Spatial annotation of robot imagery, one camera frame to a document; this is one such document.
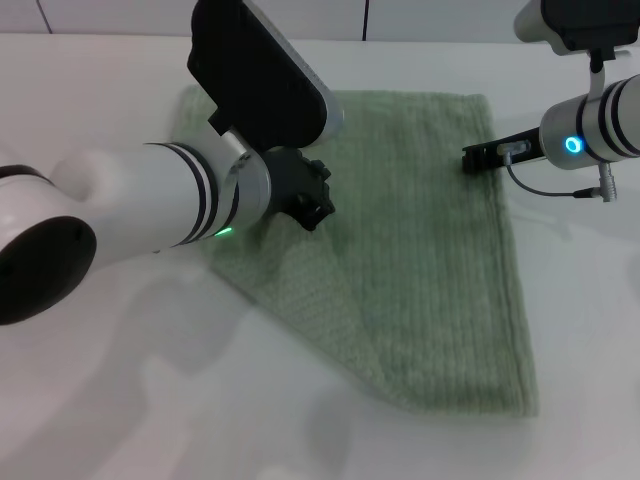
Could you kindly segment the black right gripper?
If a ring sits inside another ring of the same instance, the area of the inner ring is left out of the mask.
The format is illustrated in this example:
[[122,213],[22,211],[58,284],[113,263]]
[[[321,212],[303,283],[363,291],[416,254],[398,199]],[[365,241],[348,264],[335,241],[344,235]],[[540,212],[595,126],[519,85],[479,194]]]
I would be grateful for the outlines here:
[[463,172],[465,174],[478,174],[494,170],[496,168],[501,168],[505,165],[505,161],[499,152],[499,147],[501,145],[525,141],[528,142],[528,150],[524,153],[513,154],[513,164],[539,160],[545,156],[540,144],[539,129],[533,128],[496,140],[495,142],[487,142],[465,147],[463,149],[462,157]]

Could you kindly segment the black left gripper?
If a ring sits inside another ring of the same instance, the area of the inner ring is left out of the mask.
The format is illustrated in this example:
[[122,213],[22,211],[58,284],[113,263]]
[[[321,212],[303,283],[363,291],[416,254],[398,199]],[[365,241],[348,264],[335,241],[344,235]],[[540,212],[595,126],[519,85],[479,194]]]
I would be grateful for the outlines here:
[[335,212],[327,180],[331,171],[319,159],[305,159],[297,149],[282,148],[264,154],[271,194],[268,215],[284,213],[306,231],[314,231]]

